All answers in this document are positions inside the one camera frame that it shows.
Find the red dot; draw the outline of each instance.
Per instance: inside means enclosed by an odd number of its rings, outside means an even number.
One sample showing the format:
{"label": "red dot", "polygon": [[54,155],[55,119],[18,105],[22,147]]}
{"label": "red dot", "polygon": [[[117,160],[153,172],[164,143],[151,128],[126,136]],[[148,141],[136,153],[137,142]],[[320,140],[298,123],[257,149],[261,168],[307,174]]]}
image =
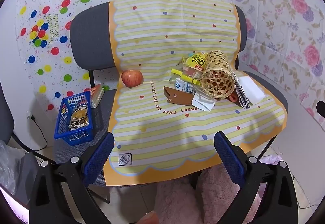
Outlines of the red dot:
{"label": "red dot", "polygon": [[21,36],[24,36],[26,33],[26,28],[22,28],[22,31],[21,31]]}
{"label": "red dot", "polygon": [[45,30],[41,29],[40,32],[38,33],[38,36],[40,38],[43,38],[45,36]]}
{"label": "red dot", "polygon": [[54,47],[54,48],[52,48],[52,50],[51,50],[51,53],[53,54],[53,55],[58,55],[59,54],[59,48],[58,47]]}
{"label": "red dot", "polygon": [[72,21],[69,21],[68,23],[66,23],[66,25],[65,25],[66,30],[70,30],[71,22]]}
{"label": "red dot", "polygon": [[35,25],[35,26],[31,29],[31,31],[38,31],[38,26]]}
{"label": "red dot", "polygon": [[43,14],[46,14],[46,13],[48,13],[49,10],[50,10],[50,7],[49,6],[46,6],[46,7],[43,8],[42,13]]}
{"label": "red dot", "polygon": [[70,5],[70,3],[71,3],[70,0],[64,0],[64,1],[62,2],[62,4],[61,4],[61,7],[66,8],[67,6]]}

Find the apple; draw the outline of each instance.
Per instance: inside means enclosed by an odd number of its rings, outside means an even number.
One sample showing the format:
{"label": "apple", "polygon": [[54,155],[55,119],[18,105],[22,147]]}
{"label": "apple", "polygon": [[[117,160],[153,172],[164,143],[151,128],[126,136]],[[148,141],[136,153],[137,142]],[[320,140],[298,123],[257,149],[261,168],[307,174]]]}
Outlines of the apple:
{"label": "apple", "polygon": [[127,87],[135,87],[142,84],[143,76],[138,70],[125,70],[122,73],[122,81]]}

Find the woven bamboo basket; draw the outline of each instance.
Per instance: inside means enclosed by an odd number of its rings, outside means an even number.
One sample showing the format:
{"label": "woven bamboo basket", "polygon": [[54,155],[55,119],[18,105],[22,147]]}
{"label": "woven bamboo basket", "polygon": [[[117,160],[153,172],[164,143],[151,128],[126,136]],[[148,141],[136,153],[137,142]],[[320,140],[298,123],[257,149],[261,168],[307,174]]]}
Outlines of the woven bamboo basket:
{"label": "woven bamboo basket", "polygon": [[201,76],[201,88],[212,98],[230,96],[235,89],[227,55],[222,51],[211,51],[207,55],[205,69]]}

